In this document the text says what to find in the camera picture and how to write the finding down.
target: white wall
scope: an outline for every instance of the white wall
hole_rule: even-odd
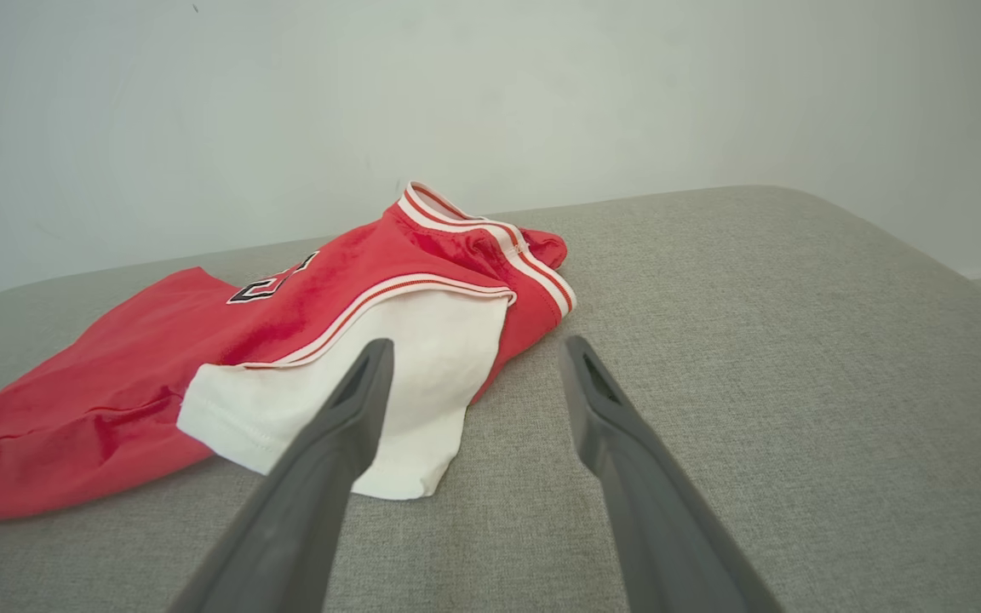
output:
[[[0,0],[0,290],[771,183],[981,275],[981,3]]]

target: white sleeve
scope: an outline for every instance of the white sleeve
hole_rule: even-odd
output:
[[[460,449],[468,401],[497,357],[508,302],[505,295],[411,292],[371,306],[308,364],[204,364],[176,426],[219,456],[266,474],[366,342],[392,338],[396,360],[381,445],[353,491],[389,500],[431,496]]]

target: red object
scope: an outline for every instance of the red object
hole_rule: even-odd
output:
[[[553,271],[564,258],[555,234],[468,217],[413,183],[379,221],[260,282],[237,288],[202,268],[176,272],[0,392],[0,519],[109,496],[210,457],[176,428],[199,366],[326,350],[324,334],[341,335],[363,309],[355,299],[378,286],[373,296],[412,284],[515,292],[474,401],[506,361],[575,306]],[[397,277],[406,280],[393,283]]]

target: gray cushion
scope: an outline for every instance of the gray cushion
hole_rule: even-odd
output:
[[[439,493],[352,496],[331,610],[624,610],[570,445],[584,334],[790,610],[981,610],[981,289],[805,193],[724,189],[502,215],[560,233],[580,306],[468,412]],[[202,265],[241,284],[322,240],[0,294],[0,388]],[[0,524],[0,610],[159,610],[260,478],[206,461]]]

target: white and red striped trim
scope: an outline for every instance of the white and red striped trim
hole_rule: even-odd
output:
[[[354,322],[357,322],[358,318],[375,304],[396,298],[397,295],[425,289],[451,291],[455,294],[473,295],[476,298],[502,298],[505,296],[509,300],[507,304],[513,304],[517,300],[517,294],[508,287],[483,287],[477,284],[458,282],[456,279],[440,275],[427,274],[427,272],[393,277],[363,291],[358,298],[351,301],[350,306],[347,306],[347,309],[344,309],[334,322],[331,322],[331,326],[328,326],[328,329],[325,329],[324,333],[316,337],[315,341],[310,342],[310,344],[273,362],[246,362],[246,364],[239,365],[246,366],[246,368],[283,368],[284,366],[310,364],[316,358],[323,356],[332,345],[335,345],[344,331],[354,325]]]
[[[468,232],[473,229],[490,232],[498,241],[498,247],[502,248],[510,265],[535,280],[552,296],[562,318],[577,305],[577,295],[570,284],[552,267],[529,252],[529,244],[517,226],[484,217],[468,216],[436,191],[413,181],[408,183],[408,189],[404,190],[404,197],[399,199],[398,205],[406,216],[424,228],[441,232]]]

